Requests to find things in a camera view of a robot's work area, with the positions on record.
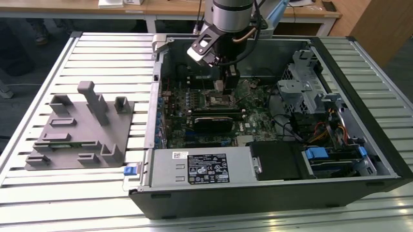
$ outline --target circuit board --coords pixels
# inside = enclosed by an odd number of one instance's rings
[[[171,82],[171,86],[171,91],[163,92],[167,148],[246,146],[253,141],[278,139],[266,107],[271,86],[261,86],[258,80],[243,79],[228,99],[222,99],[214,89],[191,89],[183,82]],[[191,111],[220,108],[242,112],[242,117],[232,121],[231,130],[224,133],[196,132]]]

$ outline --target blue plastic tab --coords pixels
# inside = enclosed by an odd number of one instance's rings
[[[123,175],[138,175],[138,167],[124,167]]]
[[[367,156],[367,151],[366,151],[366,149],[363,148],[363,146],[359,146],[359,147],[358,147],[358,151],[359,151],[362,157],[366,157],[366,156]]]
[[[307,156],[307,159],[315,159],[315,158],[329,158],[327,151],[323,147],[310,147],[305,154]]]

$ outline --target desk leg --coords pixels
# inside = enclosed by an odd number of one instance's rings
[[[317,36],[327,36],[330,34],[335,18],[326,18],[317,32]]]
[[[148,33],[156,33],[156,16],[155,15],[146,15],[144,20],[147,22],[147,28],[148,28]]]

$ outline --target slotted aluminum surface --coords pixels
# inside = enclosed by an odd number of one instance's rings
[[[135,101],[127,162],[142,159],[142,131],[146,129],[150,99],[144,85],[151,81],[152,65],[151,48],[147,47],[150,41],[151,35],[112,33],[84,33],[80,39],[71,39],[40,89],[40,95],[36,96],[40,102],[37,104],[35,99],[0,159],[4,161],[0,174],[0,183],[3,181],[0,230],[16,232],[413,230],[410,218],[413,184],[389,193],[373,194],[341,208],[151,221],[144,218],[122,190],[123,168],[25,171],[23,169],[25,152],[32,149],[33,140],[41,132],[40,126],[44,125],[47,114],[51,113],[45,103],[53,93],[68,93],[73,101],[80,101],[81,96],[75,94],[75,85],[80,80],[92,80],[96,83],[96,92],[102,92],[107,100],[120,95]],[[322,41],[405,161],[413,165],[413,112],[409,103],[389,83],[388,77],[371,68],[371,64],[366,62],[367,58],[346,39],[329,38]],[[136,67],[132,62],[124,62],[115,67],[114,63],[107,61],[136,61]]]

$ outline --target warning label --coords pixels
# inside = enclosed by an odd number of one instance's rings
[[[226,154],[188,155],[187,182],[191,185],[228,183]]]

